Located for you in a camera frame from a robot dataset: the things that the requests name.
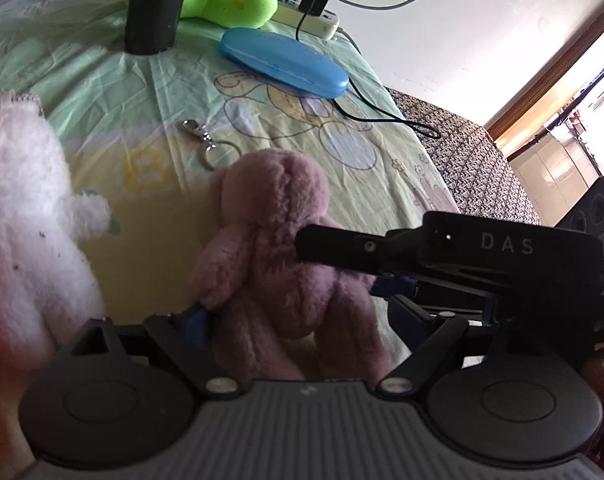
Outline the pink plush bear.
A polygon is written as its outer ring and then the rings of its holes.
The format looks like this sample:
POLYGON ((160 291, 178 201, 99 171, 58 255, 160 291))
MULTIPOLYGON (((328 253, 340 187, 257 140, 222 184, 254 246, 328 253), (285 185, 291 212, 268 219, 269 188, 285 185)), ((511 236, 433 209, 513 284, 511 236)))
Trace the pink plush bear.
POLYGON ((300 262, 294 239, 309 224, 330 226, 321 167, 269 148, 214 171, 210 198, 221 228, 195 263, 190 292, 221 319, 217 365, 238 382, 365 379, 392 370, 370 275, 300 262))

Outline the white plush bunny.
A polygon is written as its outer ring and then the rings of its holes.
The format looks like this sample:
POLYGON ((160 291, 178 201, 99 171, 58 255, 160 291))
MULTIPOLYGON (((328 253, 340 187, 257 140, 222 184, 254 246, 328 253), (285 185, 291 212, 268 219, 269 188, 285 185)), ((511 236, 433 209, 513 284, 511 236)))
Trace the white plush bunny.
POLYGON ((43 367, 105 309, 78 244, 108 231, 104 197, 78 194, 62 144, 31 100, 0 92, 0 356, 43 367))

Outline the cartoon print bed sheet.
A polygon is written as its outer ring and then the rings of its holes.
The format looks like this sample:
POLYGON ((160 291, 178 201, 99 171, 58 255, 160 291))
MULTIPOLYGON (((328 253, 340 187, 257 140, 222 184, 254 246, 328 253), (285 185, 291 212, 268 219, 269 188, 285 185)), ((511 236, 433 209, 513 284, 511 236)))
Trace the cartoon print bed sheet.
POLYGON ((243 154, 311 156, 328 179, 331 217, 346 229, 382 234, 419 226, 429 210, 456 210, 416 133, 375 121, 395 104, 349 41, 306 38, 355 82, 330 102, 230 62, 218 49, 221 29, 202 21, 182 22, 171 50, 128 54, 126 14, 126 0, 0 6, 1 88, 38 96, 74 188, 112 208, 108 235, 84 249, 115 322, 182 311, 195 259, 216 232, 210 171, 183 119, 243 154))

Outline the metal keyring clasp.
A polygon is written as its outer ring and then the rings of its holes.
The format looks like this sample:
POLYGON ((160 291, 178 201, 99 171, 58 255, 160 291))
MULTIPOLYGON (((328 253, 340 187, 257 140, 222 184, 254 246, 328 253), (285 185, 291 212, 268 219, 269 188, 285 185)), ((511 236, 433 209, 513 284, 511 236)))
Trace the metal keyring clasp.
POLYGON ((183 119, 179 127, 197 141, 198 158, 206 170, 214 171, 230 166, 243 154, 237 144, 228 140, 215 139, 209 130, 195 119, 183 119))

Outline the blue glasses case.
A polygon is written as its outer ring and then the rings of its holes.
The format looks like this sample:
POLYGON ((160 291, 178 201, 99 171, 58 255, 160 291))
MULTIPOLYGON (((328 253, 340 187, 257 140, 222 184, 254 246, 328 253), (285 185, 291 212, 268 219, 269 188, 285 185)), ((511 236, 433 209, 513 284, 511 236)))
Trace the blue glasses case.
POLYGON ((338 98, 349 84, 349 75, 332 58, 277 32, 230 28, 219 40, 219 51, 256 73, 321 98, 338 98))

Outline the white power strip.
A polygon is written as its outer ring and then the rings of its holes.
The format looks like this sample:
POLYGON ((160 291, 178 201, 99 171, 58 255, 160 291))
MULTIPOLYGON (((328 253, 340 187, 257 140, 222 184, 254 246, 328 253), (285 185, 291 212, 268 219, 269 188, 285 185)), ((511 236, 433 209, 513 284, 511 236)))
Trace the white power strip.
POLYGON ((340 27, 338 15, 323 10, 319 15, 304 14, 299 9, 300 0, 277 0, 278 9, 271 18, 273 21, 296 28, 299 23, 301 32, 307 32, 324 40, 330 40, 340 27))

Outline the black thermos bottle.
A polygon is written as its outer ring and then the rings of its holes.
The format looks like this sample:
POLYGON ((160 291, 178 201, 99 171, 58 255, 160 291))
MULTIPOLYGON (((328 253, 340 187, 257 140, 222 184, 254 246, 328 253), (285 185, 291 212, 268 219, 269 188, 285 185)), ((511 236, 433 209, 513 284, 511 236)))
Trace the black thermos bottle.
POLYGON ((125 51, 154 55, 172 49, 183 0, 129 0, 125 51))

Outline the wooden window frame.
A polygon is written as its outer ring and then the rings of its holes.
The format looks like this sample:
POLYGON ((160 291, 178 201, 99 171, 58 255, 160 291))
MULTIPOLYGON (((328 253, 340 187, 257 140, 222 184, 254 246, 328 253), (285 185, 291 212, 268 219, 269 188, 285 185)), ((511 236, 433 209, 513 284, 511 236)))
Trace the wooden window frame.
POLYGON ((485 125, 496 141, 538 102, 604 33, 604 3, 485 125))

